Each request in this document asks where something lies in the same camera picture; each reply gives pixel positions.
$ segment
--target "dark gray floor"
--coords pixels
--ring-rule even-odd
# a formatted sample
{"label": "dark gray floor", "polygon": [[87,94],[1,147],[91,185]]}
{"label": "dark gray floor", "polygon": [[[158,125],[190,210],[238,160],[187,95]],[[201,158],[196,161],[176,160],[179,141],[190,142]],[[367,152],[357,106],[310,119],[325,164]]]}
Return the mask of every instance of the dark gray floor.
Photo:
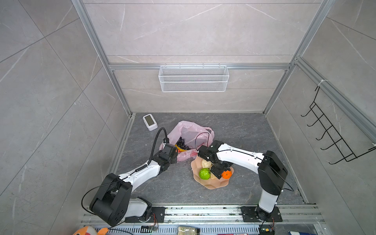
{"label": "dark gray floor", "polygon": [[[148,131],[142,117],[136,114],[129,139],[117,170],[125,173],[146,162],[157,129]],[[153,113],[158,127],[165,127],[169,133],[179,121],[193,121],[204,127],[211,127],[215,139],[231,146],[253,152],[273,151],[287,166],[273,133],[263,114],[218,114],[218,113]],[[160,134],[157,146],[162,142]],[[235,174],[226,187],[209,190],[193,179],[192,159],[171,165],[161,175],[138,187],[132,197],[141,196],[152,203],[239,203],[257,204],[261,196],[259,177],[256,173],[233,165]],[[279,204],[303,204],[291,174],[286,180],[294,192],[285,190],[278,198]]]}
{"label": "dark gray floor", "polygon": [[274,235],[287,235],[288,231],[317,234],[313,224],[276,224],[274,228]]}

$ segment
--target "white wire basket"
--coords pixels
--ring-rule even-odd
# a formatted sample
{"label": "white wire basket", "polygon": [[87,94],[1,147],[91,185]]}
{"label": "white wire basket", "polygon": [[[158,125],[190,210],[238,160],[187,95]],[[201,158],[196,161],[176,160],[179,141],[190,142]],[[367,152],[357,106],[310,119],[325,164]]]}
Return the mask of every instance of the white wire basket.
{"label": "white wire basket", "polygon": [[165,65],[159,68],[163,92],[225,91],[229,71],[224,65]]}

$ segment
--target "screen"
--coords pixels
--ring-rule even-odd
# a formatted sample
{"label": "screen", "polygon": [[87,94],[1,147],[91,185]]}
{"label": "screen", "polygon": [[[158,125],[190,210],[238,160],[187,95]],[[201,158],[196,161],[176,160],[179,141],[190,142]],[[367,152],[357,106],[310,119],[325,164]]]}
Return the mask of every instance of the screen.
{"label": "screen", "polygon": [[145,120],[146,120],[146,122],[147,122],[147,124],[148,124],[149,126],[151,126],[151,125],[154,124],[153,119],[152,119],[152,117],[151,117],[150,115],[147,115],[147,116],[145,117]]}

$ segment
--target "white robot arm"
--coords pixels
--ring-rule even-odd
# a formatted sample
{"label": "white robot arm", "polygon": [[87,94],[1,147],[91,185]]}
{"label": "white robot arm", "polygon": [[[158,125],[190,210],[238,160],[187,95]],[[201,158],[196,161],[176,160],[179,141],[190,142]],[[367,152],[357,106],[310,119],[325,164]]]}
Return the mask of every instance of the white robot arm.
{"label": "white robot arm", "polygon": [[[211,172],[219,179],[233,163],[259,174],[262,193],[256,212],[261,221],[270,218],[287,176],[286,168],[275,153],[255,153],[213,141],[209,147],[201,146],[198,156],[212,162]],[[136,216],[141,221],[148,220],[151,203],[142,198],[131,199],[130,194],[145,181],[167,170],[170,164],[176,163],[176,157],[177,148],[167,143],[163,150],[140,167],[118,176],[107,175],[89,208],[110,226],[116,225],[123,217]]]}

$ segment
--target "orange plush toy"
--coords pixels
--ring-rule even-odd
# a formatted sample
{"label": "orange plush toy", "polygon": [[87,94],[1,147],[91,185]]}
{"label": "orange plush toy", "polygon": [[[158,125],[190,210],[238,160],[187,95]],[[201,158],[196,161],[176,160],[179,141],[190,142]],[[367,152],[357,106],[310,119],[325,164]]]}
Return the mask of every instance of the orange plush toy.
{"label": "orange plush toy", "polygon": [[85,226],[85,227],[77,230],[77,232],[75,232],[73,235],[105,235],[107,232],[108,232],[108,228],[106,228],[106,227],[102,228],[97,233],[97,231],[95,231],[95,229],[93,229],[92,227]]}

